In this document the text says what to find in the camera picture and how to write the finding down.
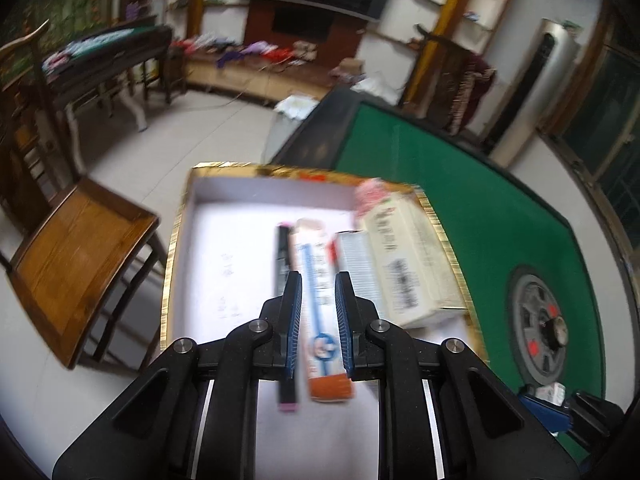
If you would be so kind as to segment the long white toothpaste box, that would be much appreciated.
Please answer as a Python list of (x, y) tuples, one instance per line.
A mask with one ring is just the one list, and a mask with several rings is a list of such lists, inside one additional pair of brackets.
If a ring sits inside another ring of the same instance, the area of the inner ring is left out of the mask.
[(300, 219), (290, 235), (293, 269), (302, 277), (299, 350), (311, 400), (342, 403), (352, 398), (344, 370), (336, 316), (328, 233), (320, 222)]

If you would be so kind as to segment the large white medicine box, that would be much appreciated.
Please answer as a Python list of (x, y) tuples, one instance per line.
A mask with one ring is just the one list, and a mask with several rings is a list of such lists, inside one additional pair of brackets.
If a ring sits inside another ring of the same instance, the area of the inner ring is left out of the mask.
[(466, 312), (445, 248), (413, 200), (392, 193), (361, 219), (384, 296), (384, 316), (403, 328), (423, 328)]

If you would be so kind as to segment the pink fluffy hair scrunchie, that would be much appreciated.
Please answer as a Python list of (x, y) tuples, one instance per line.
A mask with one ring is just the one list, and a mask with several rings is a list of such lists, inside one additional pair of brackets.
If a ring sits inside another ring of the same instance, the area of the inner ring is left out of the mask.
[(373, 207), (390, 197), (386, 182), (379, 178), (362, 181), (354, 191), (355, 214), (357, 218), (365, 216)]

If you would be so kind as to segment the white bottle green label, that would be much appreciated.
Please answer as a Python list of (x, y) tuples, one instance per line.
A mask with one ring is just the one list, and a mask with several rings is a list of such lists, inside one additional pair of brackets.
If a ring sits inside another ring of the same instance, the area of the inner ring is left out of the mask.
[(539, 386), (534, 390), (535, 398), (555, 406), (562, 406), (565, 401), (566, 389), (560, 382)]

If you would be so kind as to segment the tall white medicine box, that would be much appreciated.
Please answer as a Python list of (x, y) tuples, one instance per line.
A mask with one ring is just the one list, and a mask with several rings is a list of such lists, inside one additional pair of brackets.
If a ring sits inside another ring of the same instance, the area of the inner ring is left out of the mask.
[(378, 316), (385, 321), (391, 321), (368, 233), (338, 232), (334, 238), (334, 247), (337, 271), (349, 274), (355, 295), (372, 301)]

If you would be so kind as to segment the open green gift box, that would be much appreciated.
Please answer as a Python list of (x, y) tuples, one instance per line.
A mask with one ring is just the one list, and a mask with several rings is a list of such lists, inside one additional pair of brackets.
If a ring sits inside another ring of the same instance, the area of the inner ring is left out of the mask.
[[(326, 235), (352, 228), (359, 179), (338, 172), (204, 162), (192, 168), (172, 229), (160, 342), (224, 338), (276, 296), (277, 229), (317, 222)], [(311, 326), (337, 329), (335, 273), (302, 274), (297, 406), (278, 387), (258, 389), (256, 474), (261, 479), (373, 479), (378, 474), (378, 387), (356, 382), (342, 402), (312, 398), (306, 377)]]

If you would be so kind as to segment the black marker pen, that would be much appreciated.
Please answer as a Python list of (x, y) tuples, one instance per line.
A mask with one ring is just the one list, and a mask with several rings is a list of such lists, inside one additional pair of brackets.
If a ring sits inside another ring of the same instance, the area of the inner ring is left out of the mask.
[(291, 252), (290, 252), (290, 232), (291, 227), (280, 224), (277, 227), (277, 247), (276, 247), (276, 284), (274, 291), (278, 297), (282, 298), (280, 311), (282, 328), (281, 353), (284, 356), (284, 372), (279, 382), (279, 410), (283, 413), (295, 413), (297, 410), (297, 394), (295, 381), (295, 364), (292, 360), (293, 350), (290, 349), (292, 342), (292, 307), (291, 298), (288, 293), (288, 274), (290, 274)]

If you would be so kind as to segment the round grey table centre console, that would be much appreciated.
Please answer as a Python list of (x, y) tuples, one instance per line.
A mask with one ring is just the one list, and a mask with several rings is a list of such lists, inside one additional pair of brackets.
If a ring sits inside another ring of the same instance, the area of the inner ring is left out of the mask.
[(551, 288), (532, 266), (511, 272), (506, 315), (513, 359), (524, 382), (558, 382), (566, 363), (568, 327)]

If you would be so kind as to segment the brown wooden chair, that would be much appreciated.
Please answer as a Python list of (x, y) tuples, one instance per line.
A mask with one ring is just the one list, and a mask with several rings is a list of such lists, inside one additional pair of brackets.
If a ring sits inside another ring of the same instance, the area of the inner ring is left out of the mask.
[(19, 112), (2, 96), (1, 200), (25, 237), (1, 264), (30, 322), (58, 362), (71, 370), (137, 255), (143, 248), (150, 251), (105, 322), (92, 355), (96, 362), (106, 355), (140, 285), (155, 266), (166, 266), (167, 252), (157, 234), (157, 215), (82, 176), (66, 144), (61, 151), (72, 182), (49, 200), (17, 147)]

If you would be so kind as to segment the low wooden tv bench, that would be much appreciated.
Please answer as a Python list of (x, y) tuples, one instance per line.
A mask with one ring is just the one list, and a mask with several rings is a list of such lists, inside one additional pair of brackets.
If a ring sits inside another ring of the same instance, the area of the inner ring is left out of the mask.
[(314, 51), (263, 41), (247, 47), (228, 42), (203, 44), (200, 38), (178, 45), (186, 56), (186, 84), (209, 92), (274, 104), (294, 94), (321, 100), (338, 84), (328, 68), (314, 62)]

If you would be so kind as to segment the silver standing air conditioner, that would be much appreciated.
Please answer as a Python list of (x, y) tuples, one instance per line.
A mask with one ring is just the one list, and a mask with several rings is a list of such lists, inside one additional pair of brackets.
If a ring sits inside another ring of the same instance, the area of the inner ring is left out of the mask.
[(549, 113), (574, 67), (579, 44), (562, 24), (544, 18), (514, 81), (482, 135), (484, 153), (508, 168)]

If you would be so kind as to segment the window with green frame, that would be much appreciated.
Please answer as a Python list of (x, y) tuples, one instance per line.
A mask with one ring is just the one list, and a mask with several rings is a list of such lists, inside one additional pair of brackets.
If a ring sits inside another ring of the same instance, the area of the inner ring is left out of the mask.
[(639, 244), (639, 55), (605, 46), (576, 74), (546, 135), (628, 244)]

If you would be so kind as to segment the floral wall painting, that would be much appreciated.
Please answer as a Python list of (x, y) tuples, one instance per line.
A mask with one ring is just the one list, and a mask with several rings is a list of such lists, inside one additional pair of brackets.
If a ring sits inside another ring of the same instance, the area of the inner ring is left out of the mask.
[(26, 36), (43, 22), (49, 30), (38, 40), (42, 55), (105, 27), (111, 0), (18, 0), (1, 23), (1, 43)]

